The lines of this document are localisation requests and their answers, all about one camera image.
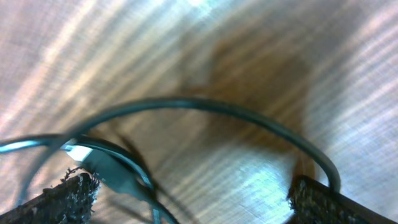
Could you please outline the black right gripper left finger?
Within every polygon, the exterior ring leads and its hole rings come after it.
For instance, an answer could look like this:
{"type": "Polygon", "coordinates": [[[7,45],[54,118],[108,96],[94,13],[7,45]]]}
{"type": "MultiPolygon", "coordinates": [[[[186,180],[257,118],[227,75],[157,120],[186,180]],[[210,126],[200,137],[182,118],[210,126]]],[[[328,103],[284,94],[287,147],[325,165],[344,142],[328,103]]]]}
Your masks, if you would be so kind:
{"type": "Polygon", "coordinates": [[[1,224],[87,224],[100,189],[96,176],[68,174],[62,183],[1,215],[1,224]]]}

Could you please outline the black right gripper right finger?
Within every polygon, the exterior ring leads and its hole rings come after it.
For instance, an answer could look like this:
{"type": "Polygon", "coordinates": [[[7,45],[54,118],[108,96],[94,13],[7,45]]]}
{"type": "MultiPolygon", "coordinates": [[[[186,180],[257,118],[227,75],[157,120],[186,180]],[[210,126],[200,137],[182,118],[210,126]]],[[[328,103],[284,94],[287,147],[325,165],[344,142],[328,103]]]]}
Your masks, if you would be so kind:
{"type": "Polygon", "coordinates": [[[293,179],[287,199],[293,218],[304,224],[397,224],[306,175],[293,179]]]}

